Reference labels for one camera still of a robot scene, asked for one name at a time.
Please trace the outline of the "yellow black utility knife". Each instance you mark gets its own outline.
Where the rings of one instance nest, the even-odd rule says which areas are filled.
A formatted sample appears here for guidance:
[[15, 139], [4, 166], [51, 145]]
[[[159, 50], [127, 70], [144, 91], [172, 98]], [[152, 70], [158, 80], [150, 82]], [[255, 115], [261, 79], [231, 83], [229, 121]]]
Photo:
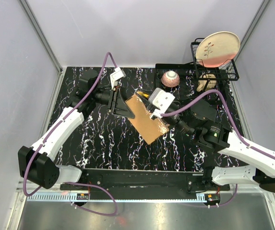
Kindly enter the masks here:
[[142, 91], [137, 91], [136, 92], [139, 96], [143, 97], [143, 98], [146, 98], [146, 99], [149, 99], [150, 95], [145, 93], [145, 92], [142, 92]]

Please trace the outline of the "brown cardboard express box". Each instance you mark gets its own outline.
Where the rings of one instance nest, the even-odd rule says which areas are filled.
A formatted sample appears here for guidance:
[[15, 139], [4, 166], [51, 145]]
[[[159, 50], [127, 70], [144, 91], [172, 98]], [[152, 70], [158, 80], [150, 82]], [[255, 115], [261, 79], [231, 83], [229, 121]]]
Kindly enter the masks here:
[[150, 112], [136, 94], [130, 97], [126, 104], [134, 113], [134, 118], [128, 120], [148, 145], [169, 131], [162, 120], [150, 118]]

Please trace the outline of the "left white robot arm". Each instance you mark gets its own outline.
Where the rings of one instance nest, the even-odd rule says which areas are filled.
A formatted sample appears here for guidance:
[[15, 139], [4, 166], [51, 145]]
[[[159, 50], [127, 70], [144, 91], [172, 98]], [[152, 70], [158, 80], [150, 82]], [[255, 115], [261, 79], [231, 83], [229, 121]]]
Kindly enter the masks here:
[[94, 111], [97, 104], [106, 105], [114, 116], [134, 118], [126, 104], [127, 96], [120, 79], [126, 76], [120, 68], [110, 75], [110, 86], [98, 87], [99, 76], [93, 69], [79, 78], [68, 105], [50, 129], [32, 146], [18, 151], [19, 171], [24, 181], [50, 189], [56, 183], [70, 182], [81, 190], [87, 185], [86, 176], [76, 166], [56, 165], [54, 160], [71, 133]]

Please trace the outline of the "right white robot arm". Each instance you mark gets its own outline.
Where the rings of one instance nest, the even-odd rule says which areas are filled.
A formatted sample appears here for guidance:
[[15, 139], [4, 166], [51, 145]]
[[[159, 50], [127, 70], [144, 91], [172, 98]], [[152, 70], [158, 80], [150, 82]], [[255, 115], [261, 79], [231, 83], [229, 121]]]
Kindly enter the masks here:
[[253, 184], [275, 193], [275, 151], [237, 135], [216, 122], [217, 111], [205, 100], [200, 100], [186, 111], [165, 117], [164, 121], [181, 133], [193, 135], [201, 150], [231, 156], [245, 163], [240, 167], [207, 167], [198, 185], [207, 190], [227, 184]]

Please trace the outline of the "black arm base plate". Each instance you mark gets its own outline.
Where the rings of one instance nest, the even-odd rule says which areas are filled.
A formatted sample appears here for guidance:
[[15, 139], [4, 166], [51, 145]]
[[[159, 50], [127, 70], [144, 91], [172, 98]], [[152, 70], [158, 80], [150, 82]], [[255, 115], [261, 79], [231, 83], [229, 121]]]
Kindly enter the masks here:
[[216, 185], [209, 173], [204, 175], [202, 172], [83, 169], [78, 182], [98, 185], [105, 189], [175, 187], [189, 193], [230, 190], [229, 185]]

